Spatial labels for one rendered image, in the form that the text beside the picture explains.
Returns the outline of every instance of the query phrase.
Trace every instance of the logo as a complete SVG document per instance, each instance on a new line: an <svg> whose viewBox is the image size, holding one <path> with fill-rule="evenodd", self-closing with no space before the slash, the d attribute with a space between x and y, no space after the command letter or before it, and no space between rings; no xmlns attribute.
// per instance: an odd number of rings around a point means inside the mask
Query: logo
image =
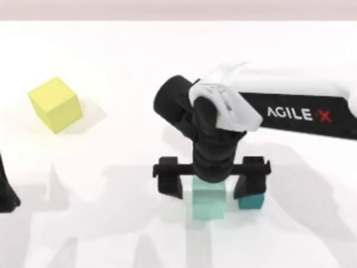
<svg viewBox="0 0 357 268"><path fill-rule="evenodd" d="M313 121L313 116L319 117L321 122L332 123L330 111L317 110L315 114L308 108L295 109L291 107L268 107L268 117L289 118L295 120Z"/></svg>

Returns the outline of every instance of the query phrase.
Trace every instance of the teal cube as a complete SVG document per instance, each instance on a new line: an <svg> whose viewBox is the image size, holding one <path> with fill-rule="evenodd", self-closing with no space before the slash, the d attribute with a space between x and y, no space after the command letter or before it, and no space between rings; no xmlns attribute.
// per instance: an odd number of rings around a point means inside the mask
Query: teal cube
<svg viewBox="0 0 357 268"><path fill-rule="evenodd" d="M263 203L264 194L256 194L238 199L239 209L261 209Z"/></svg>
<svg viewBox="0 0 357 268"><path fill-rule="evenodd" d="M223 219L226 211L225 183L192 180L192 217L198 220Z"/></svg>

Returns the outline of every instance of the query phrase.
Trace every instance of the yellow box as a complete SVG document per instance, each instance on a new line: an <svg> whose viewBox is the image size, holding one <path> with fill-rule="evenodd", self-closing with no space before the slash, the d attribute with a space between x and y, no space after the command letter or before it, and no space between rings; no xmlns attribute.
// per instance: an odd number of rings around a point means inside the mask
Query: yellow box
<svg viewBox="0 0 357 268"><path fill-rule="evenodd" d="M54 133L83 116L77 95L58 77L29 92L28 96L38 117Z"/></svg>

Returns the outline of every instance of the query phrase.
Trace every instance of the white table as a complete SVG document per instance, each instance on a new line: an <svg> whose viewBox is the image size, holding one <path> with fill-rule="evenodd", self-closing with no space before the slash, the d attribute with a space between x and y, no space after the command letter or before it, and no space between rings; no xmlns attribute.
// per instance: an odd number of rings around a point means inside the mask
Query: white table
<svg viewBox="0 0 357 268"><path fill-rule="evenodd" d="M357 23L0 23L0 148L23 205L0 215L1 268L357 267L357 142L261 129L239 144L273 164L261 211L192 222L159 195L160 156L191 145L153 112L160 85L244 60L357 58ZM54 76L85 117L58 135L27 92ZM227 181L233 187L234 180Z"/></svg>

